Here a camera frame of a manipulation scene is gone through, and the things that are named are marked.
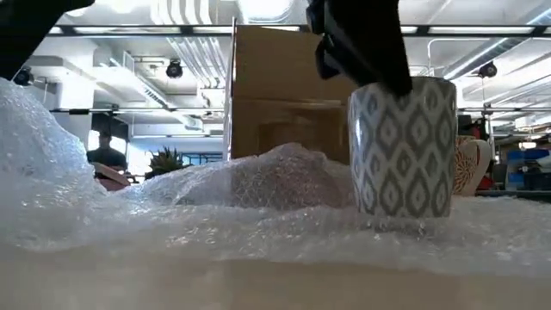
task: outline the ceiling light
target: ceiling light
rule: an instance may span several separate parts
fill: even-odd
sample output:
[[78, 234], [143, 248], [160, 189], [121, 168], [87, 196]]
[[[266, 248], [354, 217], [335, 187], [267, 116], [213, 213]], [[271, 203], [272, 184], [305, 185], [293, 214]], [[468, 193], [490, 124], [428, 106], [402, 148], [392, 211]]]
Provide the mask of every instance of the ceiling light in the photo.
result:
[[52, 27], [52, 29], [50, 29], [50, 32], [49, 34], [62, 34], [63, 31], [61, 31], [61, 28], [59, 27]]
[[197, 28], [194, 28], [195, 34], [231, 34], [233, 31], [232, 26], [216, 26], [216, 27], [209, 27], [209, 26], [200, 26]]
[[155, 34], [162, 32], [163, 34], [180, 34], [178, 27], [75, 27], [73, 28], [79, 34]]
[[162, 139], [162, 138], [223, 138], [223, 135], [208, 133], [204, 134], [139, 134], [134, 135], [131, 139]]
[[263, 28], [285, 31], [300, 31], [300, 27], [298, 26], [264, 26]]
[[520, 142], [518, 144], [518, 148], [520, 148], [521, 150], [532, 149], [532, 148], [535, 148], [536, 146], [537, 144], [535, 142]]
[[293, 0], [238, 0], [247, 22], [279, 22], [287, 17], [293, 3]]
[[417, 32], [417, 27], [414, 26], [403, 26], [400, 27], [402, 34], [415, 34]]
[[529, 34], [532, 27], [469, 27], [437, 26], [431, 27], [430, 34]]

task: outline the bubble wrap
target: bubble wrap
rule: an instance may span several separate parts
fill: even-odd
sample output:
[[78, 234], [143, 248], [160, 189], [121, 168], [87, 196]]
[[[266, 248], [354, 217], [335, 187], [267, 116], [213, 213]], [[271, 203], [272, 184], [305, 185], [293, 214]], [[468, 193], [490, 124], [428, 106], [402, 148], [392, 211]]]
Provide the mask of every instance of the bubble wrap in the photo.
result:
[[423, 233], [381, 232], [351, 206], [348, 167], [297, 145], [111, 194], [78, 140], [5, 80], [0, 127], [0, 244], [551, 276], [546, 204], [455, 198], [451, 217], [424, 223]]

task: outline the cardboard box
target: cardboard box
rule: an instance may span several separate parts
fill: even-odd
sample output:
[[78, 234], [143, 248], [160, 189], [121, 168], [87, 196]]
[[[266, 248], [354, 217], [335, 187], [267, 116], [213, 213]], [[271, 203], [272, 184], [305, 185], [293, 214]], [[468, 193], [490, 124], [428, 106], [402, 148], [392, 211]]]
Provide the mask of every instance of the cardboard box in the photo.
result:
[[238, 27], [232, 158], [299, 142], [349, 163], [346, 115], [356, 86], [345, 77], [319, 78], [314, 57], [318, 43], [314, 34]]
[[232, 157], [263, 154], [289, 142], [349, 163], [346, 105], [335, 102], [233, 100]]

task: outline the table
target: table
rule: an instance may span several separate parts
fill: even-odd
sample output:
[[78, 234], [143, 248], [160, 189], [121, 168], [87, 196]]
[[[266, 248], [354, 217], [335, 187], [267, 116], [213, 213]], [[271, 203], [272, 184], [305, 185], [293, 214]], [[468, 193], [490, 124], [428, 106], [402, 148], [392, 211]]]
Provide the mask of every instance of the table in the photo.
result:
[[551, 190], [478, 190], [476, 195], [481, 197], [511, 196], [535, 202], [551, 203]]

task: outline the window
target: window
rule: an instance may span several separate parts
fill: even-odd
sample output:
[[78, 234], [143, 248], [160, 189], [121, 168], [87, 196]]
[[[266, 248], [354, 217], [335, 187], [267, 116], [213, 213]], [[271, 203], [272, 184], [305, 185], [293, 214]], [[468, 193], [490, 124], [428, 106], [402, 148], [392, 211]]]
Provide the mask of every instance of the window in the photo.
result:
[[[88, 132], [88, 151], [95, 150], [98, 147], [100, 147], [100, 133], [96, 130], [90, 130]], [[111, 147], [123, 154], [127, 153], [127, 142], [124, 139], [113, 137]]]
[[144, 176], [152, 168], [149, 166], [153, 158], [151, 152], [145, 152], [132, 144], [128, 145], [128, 171], [135, 176]]
[[200, 165], [222, 160], [221, 152], [183, 153], [183, 164]]

